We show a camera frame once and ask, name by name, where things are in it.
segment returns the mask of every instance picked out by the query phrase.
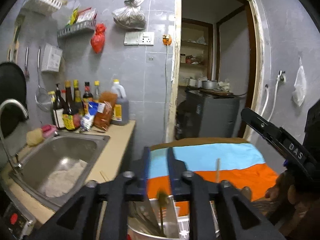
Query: orange fabric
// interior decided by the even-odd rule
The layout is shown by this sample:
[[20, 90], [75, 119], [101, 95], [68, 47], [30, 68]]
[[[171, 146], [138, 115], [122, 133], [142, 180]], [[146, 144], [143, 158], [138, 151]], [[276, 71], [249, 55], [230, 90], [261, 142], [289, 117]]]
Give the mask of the orange fabric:
[[[216, 171], [196, 171], [205, 180], [215, 182]], [[266, 190], [276, 183], [278, 175], [267, 164], [256, 164], [243, 170], [219, 171], [221, 180], [230, 181], [236, 188], [249, 186], [252, 191], [252, 200], [264, 196]], [[162, 188], [168, 195], [171, 194], [169, 176], [157, 177], [148, 180], [148, 197], [156, 198], [158, 189]], [[189, 214], [188, 202], [177, 202], [180, 206], [179, 216]]]

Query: countertop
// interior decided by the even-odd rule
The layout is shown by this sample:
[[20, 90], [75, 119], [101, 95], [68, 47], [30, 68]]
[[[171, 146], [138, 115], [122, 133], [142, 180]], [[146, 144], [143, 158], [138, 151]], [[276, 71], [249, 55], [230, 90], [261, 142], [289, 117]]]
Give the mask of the countertop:
[[[103, 171], [110, 180], [115, 178], [130, 137], [132, 136], [134, 126], [135, 121], [130, 120], [129, 123], [124, 126], [110, 125], [106, 133], [100, 134], [92, 131], [85, 132], [86, 134], [110, 136], [110, 140], [93, 166], [86, 182], [89, 180], [96, 180], [99, 183], [105, 182], [100, 171]], [[29, 148], [26, 147], [20, 154], [23, 155], [28, 152], [28, 150]], [[44, 224], [54, 214], [54, 211], [42, 205], [15, 183], [8, 175], [10, 170], [11, 167], [8, 163], [1, 172], [4, 183], [9, 187], [10, 191], [21, 204], [35, 216], [37, 221]]]

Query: sponge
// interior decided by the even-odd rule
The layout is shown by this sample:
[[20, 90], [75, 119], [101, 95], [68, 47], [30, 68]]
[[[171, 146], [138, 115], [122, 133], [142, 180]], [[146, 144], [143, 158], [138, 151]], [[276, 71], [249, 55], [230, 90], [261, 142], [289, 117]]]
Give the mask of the sponge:
[[27, 132], [26, 141], [29, 146], [36, 146], [44, 140], [42, 136], [42, 129], [37, 128], [33, 131]]

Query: shelf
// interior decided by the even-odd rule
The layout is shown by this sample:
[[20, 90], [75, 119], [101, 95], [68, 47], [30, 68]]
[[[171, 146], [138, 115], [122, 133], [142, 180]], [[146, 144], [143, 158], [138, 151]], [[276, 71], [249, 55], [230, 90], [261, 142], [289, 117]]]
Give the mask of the shelf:
[[207, 68], [205, 65], [200, 64], [188, 64], [180, 62], [180, 67], [188, 67], [188, 68]]
[[181, 45], [193, 47], [193, 48], [208, 49], [208, 45], [194, 43], [194, 42], [190, 42], [190, 41], [181, 41]]
[[94, 32], [95, 28], [96, 28], [96, 20], [84, 21], [80, 23], [75, 23], [73, 25], [68, 25], [63, 29], [58, 30], [57, 36], [58, 38], [64, 38], [76, 33]]

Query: black pan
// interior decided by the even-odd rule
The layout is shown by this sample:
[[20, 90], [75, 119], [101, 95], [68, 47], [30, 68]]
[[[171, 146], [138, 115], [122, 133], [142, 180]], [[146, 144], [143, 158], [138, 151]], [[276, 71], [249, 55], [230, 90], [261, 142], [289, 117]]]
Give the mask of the black pan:
[[[27, 85], [21, 68], [13, 62], [0, 64], [0, 104], [6, 99], [20, 101], [26, 108]], [[1, 129], [6, 137], [13, 132], [20, 121], [24, 120], [21, 109], [17, 106], [7, 106], [1, 115]]]

